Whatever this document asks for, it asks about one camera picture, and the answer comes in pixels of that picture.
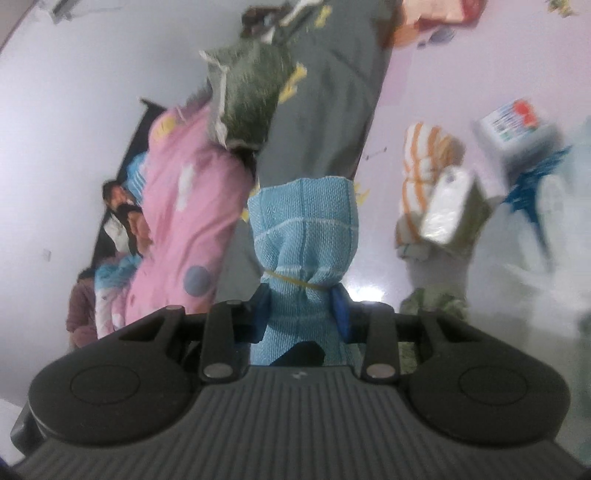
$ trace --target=pink blanket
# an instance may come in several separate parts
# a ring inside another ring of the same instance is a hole
[[[207,137],[209,107],[173,109],[150,131],[143,209],[153,244],[126,298],[125,324],[166,305],[208,311],[252,188],[242,162]]]

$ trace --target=yellow rubber band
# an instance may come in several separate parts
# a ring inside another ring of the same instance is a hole
[[[297,285],[298,287],[312,288],[313,290],[328,290],[329,289],[328,287],[325,287],[323,285],[317,285],[315,283],[308,283],[306,281],[298,280],[297,278],[286,277],[285,275],[280,275],[279,273],[273,272],[271,270],[265,270],[265,273],[267,275],[272,276],[272,277],[279,278],[280,280],[286,281],[287,283],[292,283],[294,285]]]

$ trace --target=blue cloth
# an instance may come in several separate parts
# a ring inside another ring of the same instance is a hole
[[[255,252],[265,270],[331,287],[349,268],[358,243],[353,183],[343,177],[299,179],[262,189],[248,200]],[[298,286],[264,274],[271,314],[263,340],[252,345],[251,363],[269,365],[293,345],[314,340],[325,365],[353,365],[330,314],[328,290]]]
[[[101,288],[123,288],[134,277],[142,263],[139,255],[127,255],[117,263],[102,264],[95,272],[95,291]]]
[[[127,180],[124,187],[135,198],[135,203],[142,205],[144,187],[146,180],[144,178],[144,163],[147,152],[140,153],[134,157],[129,165],[127,165]]]
[[[571,147],[567,147],[558,150],[543,159],[535,167],[520,174],[505,199],[505,203],[509,203],[514,212],[517,210],[525,212],[527,219],[534,225],[534,229],[543,245],[545,245],[544,235],[538,219],[538,212],[535,209],[538,184],[543,177],[554,172],[570,152],[570,149]]]

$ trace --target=brown jacket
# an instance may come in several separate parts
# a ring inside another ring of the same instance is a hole
[[[88,345],[97,338],[95,304],[95,279],[79,280],[72,288],[66,319],[66,330],[72,334],[72,341],[77,347]]]

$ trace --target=white wall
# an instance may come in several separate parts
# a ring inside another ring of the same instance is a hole
[[[9,465],[22,459],[22,454],[10,441],[10,431],[21,409],[7,401],[0,400],[0,457]]]
[[[90,261],[100,185],[143,114],[138,97],[185,100],[205,77],[198,50],[237,38],[249,3],[81,0],[79,17],[58,25],[35,8],[3,50],[0,397],[23,404],[34,374],[66,349],[69,291]]]

